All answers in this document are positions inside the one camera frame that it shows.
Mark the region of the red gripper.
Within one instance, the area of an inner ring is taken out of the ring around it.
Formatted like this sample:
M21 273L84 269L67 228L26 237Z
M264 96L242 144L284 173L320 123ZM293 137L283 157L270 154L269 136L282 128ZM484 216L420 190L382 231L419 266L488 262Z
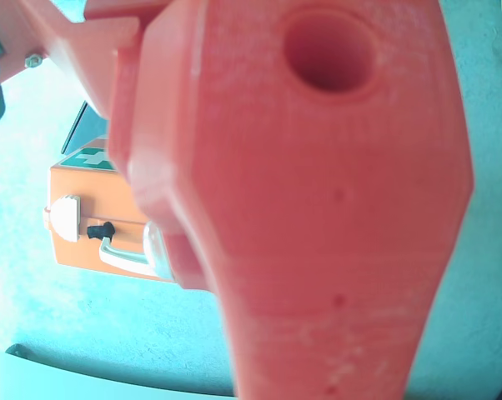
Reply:
M0 83L32 55L51 59L108 118L118 51L131 48L166 1L88 1L83 22L71 22L50 1L0 1Z

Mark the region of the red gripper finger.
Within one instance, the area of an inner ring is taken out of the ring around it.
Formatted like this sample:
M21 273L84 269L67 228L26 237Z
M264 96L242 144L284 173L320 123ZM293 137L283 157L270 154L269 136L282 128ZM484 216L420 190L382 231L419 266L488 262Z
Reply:
M173 1L126 176L188 240L242 399L400 399L473 191L436 1Z

